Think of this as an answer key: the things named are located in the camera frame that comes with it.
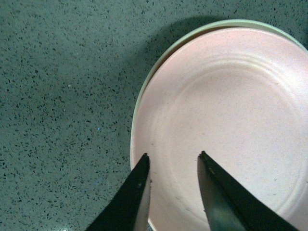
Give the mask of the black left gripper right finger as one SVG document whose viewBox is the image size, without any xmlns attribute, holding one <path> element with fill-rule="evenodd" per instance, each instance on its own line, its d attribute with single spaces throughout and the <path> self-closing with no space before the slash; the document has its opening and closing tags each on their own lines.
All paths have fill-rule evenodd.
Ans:
<svg viewBox="0 0 308 231">
<path fill-rule="evenodd" d="M 296 228 L 254 197 L 205 151 L 197 174 L 212 231 L 295 231 Z"/>
</svg>

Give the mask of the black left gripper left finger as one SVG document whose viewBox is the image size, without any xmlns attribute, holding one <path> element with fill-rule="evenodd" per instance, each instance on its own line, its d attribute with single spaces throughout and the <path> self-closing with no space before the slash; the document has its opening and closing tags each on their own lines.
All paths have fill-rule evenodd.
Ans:
<svg viewBox="0 0 308 231">
<path fill-rule="evenodd" d="M 88 231 L 146 231 L 150 208 L 150 158 L 144 153 Z"/>
</svg>

